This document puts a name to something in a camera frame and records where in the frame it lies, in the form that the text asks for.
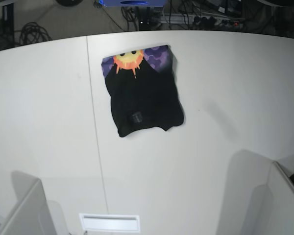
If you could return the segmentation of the white slotted tray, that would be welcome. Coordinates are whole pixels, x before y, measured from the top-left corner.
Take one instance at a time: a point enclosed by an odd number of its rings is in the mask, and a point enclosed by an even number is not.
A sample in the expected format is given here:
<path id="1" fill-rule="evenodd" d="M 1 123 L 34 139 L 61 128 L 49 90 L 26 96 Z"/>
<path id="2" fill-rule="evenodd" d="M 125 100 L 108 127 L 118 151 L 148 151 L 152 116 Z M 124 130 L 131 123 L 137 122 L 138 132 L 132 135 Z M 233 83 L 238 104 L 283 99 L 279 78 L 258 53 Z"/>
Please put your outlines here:
<path id="1" fill-rule="evenodd" d="M 80 222 L 84 231 L 108 233 L 140 233 L 138 215 L 110 215 L 80 213 Z"/>

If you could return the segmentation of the grey right partition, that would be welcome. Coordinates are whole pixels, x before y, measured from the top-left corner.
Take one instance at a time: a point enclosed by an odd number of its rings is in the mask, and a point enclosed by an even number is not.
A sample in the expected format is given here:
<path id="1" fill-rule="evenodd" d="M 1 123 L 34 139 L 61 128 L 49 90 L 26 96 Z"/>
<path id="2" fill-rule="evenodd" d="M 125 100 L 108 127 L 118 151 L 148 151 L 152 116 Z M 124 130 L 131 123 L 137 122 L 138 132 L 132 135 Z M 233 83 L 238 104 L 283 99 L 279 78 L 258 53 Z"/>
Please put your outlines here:
<path id="1" fill-rule="evenodd" d="M 270 167 L 268 181 L 253 198 L 250 231 L 245 235 L 294 235 L 294 186 L 278 162 Z"/>

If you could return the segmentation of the white power strip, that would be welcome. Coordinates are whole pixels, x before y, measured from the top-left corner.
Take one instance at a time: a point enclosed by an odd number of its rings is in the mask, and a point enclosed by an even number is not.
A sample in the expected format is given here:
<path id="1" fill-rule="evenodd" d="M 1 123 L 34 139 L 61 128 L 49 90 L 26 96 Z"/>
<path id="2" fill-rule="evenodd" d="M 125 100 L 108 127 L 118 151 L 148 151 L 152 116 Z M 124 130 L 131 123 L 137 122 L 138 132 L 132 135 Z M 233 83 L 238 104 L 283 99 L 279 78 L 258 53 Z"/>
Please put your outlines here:
<path id="1" fill-rule="evenodd" d="M 236 26 L 239 27 L 243 18 L 233 18 L 218 14 L 181 14 L 181 13 L 162 13 L 158 18 L 158 22 L 162 24 L 183 24 L 183 25 L 203 25 L 208 23 L 209 26 L 214 23 L 214 26 Z"/>

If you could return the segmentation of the grey left partition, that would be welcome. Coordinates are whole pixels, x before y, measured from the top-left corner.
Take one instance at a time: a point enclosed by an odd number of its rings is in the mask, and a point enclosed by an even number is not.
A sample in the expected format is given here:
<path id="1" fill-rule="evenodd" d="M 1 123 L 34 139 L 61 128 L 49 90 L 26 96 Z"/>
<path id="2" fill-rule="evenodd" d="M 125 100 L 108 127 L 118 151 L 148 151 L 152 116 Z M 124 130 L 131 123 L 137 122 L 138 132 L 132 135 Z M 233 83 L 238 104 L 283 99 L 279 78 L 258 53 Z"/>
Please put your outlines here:
<path id="1" fill-rule="evenodd" d="M 41 179 L 20 171 L 11 173 L 16 203 L 0 215 L 0 235 L 68 235 L 59 203 L 48 200 Z"/>

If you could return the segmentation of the grey partition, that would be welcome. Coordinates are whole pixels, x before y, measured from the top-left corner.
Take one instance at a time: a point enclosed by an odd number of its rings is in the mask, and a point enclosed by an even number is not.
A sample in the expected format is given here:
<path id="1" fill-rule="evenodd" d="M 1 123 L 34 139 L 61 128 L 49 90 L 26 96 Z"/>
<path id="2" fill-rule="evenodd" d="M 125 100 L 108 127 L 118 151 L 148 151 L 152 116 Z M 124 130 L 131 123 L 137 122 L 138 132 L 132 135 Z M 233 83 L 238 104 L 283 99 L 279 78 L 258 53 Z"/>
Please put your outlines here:
<path id="1" fill-rule="evenodd" d="M 59 203 L 48 200 L 41 179 L 20 171 L 11 173 L 16 203 L 0 215 L 0 235 L 68 235 Z"/>
<path id="2" fill-rule="evenodd" d="M 268 181 L 253 198 L 250 231 L 245 235 L 294 235 L 294 186 L 278 162 L 270 167 Z"/>

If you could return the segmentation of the blue box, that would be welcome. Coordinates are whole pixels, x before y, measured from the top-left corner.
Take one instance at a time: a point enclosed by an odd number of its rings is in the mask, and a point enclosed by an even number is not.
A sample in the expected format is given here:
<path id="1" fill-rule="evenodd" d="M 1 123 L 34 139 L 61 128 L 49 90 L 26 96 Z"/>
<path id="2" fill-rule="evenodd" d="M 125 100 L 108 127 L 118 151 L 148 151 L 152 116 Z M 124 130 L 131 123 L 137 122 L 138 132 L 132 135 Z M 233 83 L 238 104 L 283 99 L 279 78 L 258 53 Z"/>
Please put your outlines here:
<path id="1" fill-rule="evenodd" d="M 167 0 L 97 0 L 105 7 L 163 7 Z"/>

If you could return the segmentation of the black T-shirt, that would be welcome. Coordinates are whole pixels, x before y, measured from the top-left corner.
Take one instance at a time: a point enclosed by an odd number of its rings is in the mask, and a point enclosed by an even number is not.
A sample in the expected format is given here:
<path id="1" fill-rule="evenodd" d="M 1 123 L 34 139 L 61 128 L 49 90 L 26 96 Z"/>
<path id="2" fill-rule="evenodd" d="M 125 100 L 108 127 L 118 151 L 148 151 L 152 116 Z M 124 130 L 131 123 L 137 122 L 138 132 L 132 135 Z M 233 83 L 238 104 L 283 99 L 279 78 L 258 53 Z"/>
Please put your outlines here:
<path id="1" fill-rule="evenodd" d="M 121 138 L 153 127 L 168 131 L 184 122 L 168 45 L 103 58 L 111 114 Z"/>

